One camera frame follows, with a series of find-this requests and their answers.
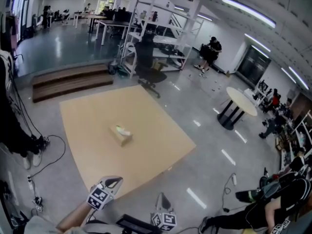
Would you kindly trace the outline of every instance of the round table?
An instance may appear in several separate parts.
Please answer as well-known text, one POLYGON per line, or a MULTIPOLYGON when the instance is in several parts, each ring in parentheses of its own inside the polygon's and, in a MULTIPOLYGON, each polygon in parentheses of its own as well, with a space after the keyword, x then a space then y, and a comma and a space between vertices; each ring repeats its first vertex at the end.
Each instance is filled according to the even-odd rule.
POLYGON ((231 98, 231 101, 229 104, 225 107, 225 109, 222 111, 221 114, 218 114, 217 119, 220 122, 220 124, 228 129, 233 130, 234 124, 243 116, 244 113, 247 113, 251 116, 257 116, 258 112, 252 104, 252 102, 241 92, 236 90, 235 88, 227 87, 226 91, 228 95, 231 98), (225 112, 230 108, 230 106, 233 104, 233 102, 237 105, 236 108, 233 110, 233 112, 230 114, 230 116, 224 115, 225 112), (236 117, 234 121, 231 121, 232 117, 236 114, 236 112, 241 109, 242 112, 236 117))

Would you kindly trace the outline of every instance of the shoe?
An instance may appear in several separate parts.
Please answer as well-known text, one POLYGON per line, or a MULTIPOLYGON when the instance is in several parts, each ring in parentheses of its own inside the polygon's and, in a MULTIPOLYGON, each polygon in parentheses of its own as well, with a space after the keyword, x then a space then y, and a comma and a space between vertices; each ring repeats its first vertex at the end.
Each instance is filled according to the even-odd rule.
POLYGON ((213 217, 211 218, 208 218, 207 216, 204 217, 203 221, 198 227, 198 234, 203 234, 210 226, 213 226, 213 217))
POLYGON ((28 160, 28 157, 23 158, 23 163, 24 163, 24 168, 25 168, 26 170, 29 170, 29 169, 30 169, 30 162, 29 162, 29 160, 28 160))
POLYGON ((265 139, 263 133, 260 133, 260 134, 259 134, 259 137, 262 138, 262 139, 265 139))
POLYGON ((38 154, 34 154, 33 156, 33 165, 34 166, 39 166, 41 163, 41 159, 42 159, 42 151, 40 150, 38 154))

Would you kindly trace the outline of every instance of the fluorescent light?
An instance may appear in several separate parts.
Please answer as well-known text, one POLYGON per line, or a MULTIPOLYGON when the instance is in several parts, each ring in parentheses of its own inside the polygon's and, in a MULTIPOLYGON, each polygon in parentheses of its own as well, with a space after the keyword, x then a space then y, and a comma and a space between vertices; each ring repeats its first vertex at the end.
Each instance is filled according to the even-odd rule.
POLYGON ((247 5, 244 5, 243 3, 237 2, 235 0, 222 0, 222 1, 229 4, 229 5, 232 5, 236 8, 238 8, 238 9, 245 11, 250 15, 253 15, 254 17, 265 22, 267 25, 269 25, 272 28, 275 28, 275 26, 276 26, 276 23, 272 19, 268 18, 267 16, 265 16, 262 13, 252 9, 251 7, 249 7, 247 5))
POLYGON ((200 15, 200 14, 198 14, 198 16, 199 16, 200 18, 204 18, 204 19, 206 19, 206 20, 213 21, 212 19, 207 18, 207 17, 204 17, 204 16, 202 16, 202 15, 200 15))
POLYGON ((190 188, 188 188, 186 191, 203 209, 207 208, 207 205, 201 201, 200 198, 190 188))
POLYGON ((294 73, 295 76, 297 76, 297 78, 301 81, 302 85, 309 90, 309 87, 307 86, 307 84, 303 81, 303 79, 301 79, 301 77, 296 73, 296 71, 294 69, 292 69, 292 67, 289 67, 289 69, 294 73))
POLYGON ((243 142, 246 144, 247 140, 237 130, 235 130, 235 132, 243 140, 243 142))
POLYGON ((194 124, 195 124, 197 127, 200 127, 200 126, 201 126, 201 124, 200 124, 198 121, 193 120, 193 122, 194 122, 194 124))
POLYGON ((263 54, 266 58, 269 58, 266 54, 264 54, 260 49, 258 49, 257 47, 252 45, 252 48, 254 48, 255 50, 257 50, 258 52, 260 52, 261 54, 263 54))
POLYGON ((223 149, 221 150, 221 152, 234 166, 236 165, 236 162, 230 157, 230 155, 227 152, 225 152, 223 149))
POLYGON ((250 35, 245 34, 245 36, 247 36, 248 38, 250 38, 251 40, 253 40, 254 42, 258 43, 261 47, 263 47, 264 49, 266 49, 267 51, 271 52, 271 50, 269 48, 267 48, 266 46, 264 46, 261 42, 257 41, 256 39, 252 38, 250 35))
POLYGON ((184 9, 179 8, 179 7, 175 7, 175 9, 176 9, 176 10, 183 10, 183 11, 184 11, 184 9))
POLYGON ((284 71, 284 73, 285 73, 286 75, 288 75, 288 77, 289 77, 290 79, 292 79, 292 81, 293 81, 294 83, 296 83, 296 81, 294 80, 294 78, 292 78, 291 75, 288 74, 288 73, 286 72, 285 69, 282 68, 282 70, 284 71))
POLYGON ((216 108, 213 108, 213 110, 214 110, 217 114, 220 114, 220 112, 219 112, 216 108))

